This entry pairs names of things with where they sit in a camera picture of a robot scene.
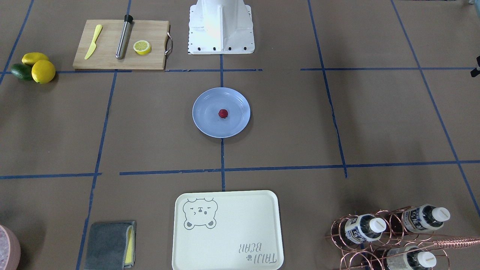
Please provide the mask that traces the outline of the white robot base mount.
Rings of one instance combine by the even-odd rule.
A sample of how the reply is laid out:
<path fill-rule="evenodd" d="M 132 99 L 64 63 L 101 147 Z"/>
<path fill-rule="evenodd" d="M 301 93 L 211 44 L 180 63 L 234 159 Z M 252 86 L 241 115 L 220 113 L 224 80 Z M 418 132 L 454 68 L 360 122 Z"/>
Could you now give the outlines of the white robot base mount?
<path fill-rule="evenodd" d="M 254 51 L 252 9 L 243 0 L 198 0 L 190 6 L 189 54 L 252 54 Z"/>

